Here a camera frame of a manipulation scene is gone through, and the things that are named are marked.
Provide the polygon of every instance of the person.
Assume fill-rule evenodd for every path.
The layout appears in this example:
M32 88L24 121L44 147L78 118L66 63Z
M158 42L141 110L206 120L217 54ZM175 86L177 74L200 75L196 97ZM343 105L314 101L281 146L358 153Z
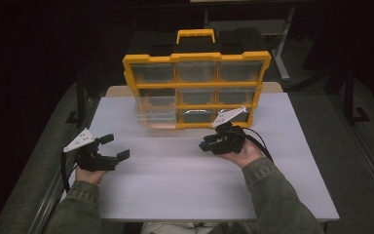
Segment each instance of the person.
M320 224L299 200L290 182L251 141L247 139L244 142L240 153L227 153L219 157L235 163L242 169L257 216L257 233L323 233ZM100 232L97 184L105 173L91 173L77 168L76 181L66 198L59 204L48 233ZM209 226L148 222L144 223L142 233L245 233L250 229L239 223L225 222Z

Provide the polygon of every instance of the white triangular tag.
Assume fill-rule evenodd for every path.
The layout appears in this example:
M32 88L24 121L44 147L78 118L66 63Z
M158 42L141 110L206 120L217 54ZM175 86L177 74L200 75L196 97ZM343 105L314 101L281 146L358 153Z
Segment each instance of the white triangular tag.
M237 109L232 109L226 112L222 112L217 115L217 118L215 118L211 126L214 128L224 123L227 123L229 122L229 120L233 119L234 117L236 117L238 114L242 113L243 111L245 111L245 106L242 106Z
M85 128L77 137L75 137L66 147L63 148L63 152L69 152L92 142L94 142L93 135L87 128Z

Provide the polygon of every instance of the gray sleeve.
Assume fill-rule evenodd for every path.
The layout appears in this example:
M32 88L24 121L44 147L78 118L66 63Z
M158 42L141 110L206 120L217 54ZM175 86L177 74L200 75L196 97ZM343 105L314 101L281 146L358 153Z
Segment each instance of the gray sleeve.
M100 233L98 193L97 185L75 181L56 208L47 233Z
M261 234L323 233L316 218L272 161L255 160L243 168L243 174Z

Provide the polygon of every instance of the metal stand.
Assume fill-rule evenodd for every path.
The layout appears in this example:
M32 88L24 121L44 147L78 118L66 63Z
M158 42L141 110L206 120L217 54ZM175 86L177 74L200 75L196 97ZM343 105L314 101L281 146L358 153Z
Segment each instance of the metal stand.
M84 95L84 84L81 74L77 78L77 111L71 111L69 113L66 123L77 124L77 128L81 128L85 119L85 95Z
M369 117L366 115L365 111L357 107L357 113L359 116L354 117L354 76L352 75L351 67L348 67L348 75L345 81L345 102L344 102L344 114L351 125L355 122L368 122Z
M283 60L281 59L281 52L284 47L284 42L286 41L287 33L290 28L291 20L293 18L295 8L292 7L287 12L287 17L283 25L283 29L280 34L280 42L276 49L272 50L273 59L276 62L276 66L278 67L280 77L282 81L288 81L290 79L289 74L287 73L286 67L284 66Z

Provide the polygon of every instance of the black cable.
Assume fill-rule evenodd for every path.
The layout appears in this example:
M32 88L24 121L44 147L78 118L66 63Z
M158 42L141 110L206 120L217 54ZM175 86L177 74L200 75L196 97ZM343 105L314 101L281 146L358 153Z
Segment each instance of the black cable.
M62 176L62 183L65 192L68 192L71 188L69 187L68 176L66 175L66 153L60 154L60 175Z
M257 132L256 131L254 131L254 130L252 130L252 129L248 129L248 128L242 128L242 129L246 129L246 130L250 130L250 131L252 131L252 132L254 132L255 134L257 134ZM259 137L260 137L260 139L262 140L262 142L263 142L263 144L261 144L257 139L255 139L253 136L251 136L251 135L243 135L243 134L241 134L241 133L237 133L237 132L234 132L234 131L227 131L226 133L228 133L228 134L235 134L235 135L240 135L240 136L242 136L242 137L245 137L245 138L247 138L248 140L250 140L252 143L254 143L261 151L262 151L262 153L268 158L268 159L270 159L272 162L274 162L273 161L273 158L272 158L272 155L270 154L270 152L269 152L269 150L267 149L267 147L266 147L266 143L265 143L265 141L263 140L263 138L262 138L262 136L260 136L259 134L257 134Z
M262 140L263 146L267 149L266 143L264 142L262 136L260 136L259 134L257 134L257 132L254 131L254 130L252 130L252 129L249 129L249 128L243 128L243 129L250 130L250 131L254 132Z
M78 167L78 164L76 164L76 165L74 166L74 168L72 169L72 171L71 171L71 173L69 174L69 176L72 175L72 173L75 171L75 169L77 169L77 167Z

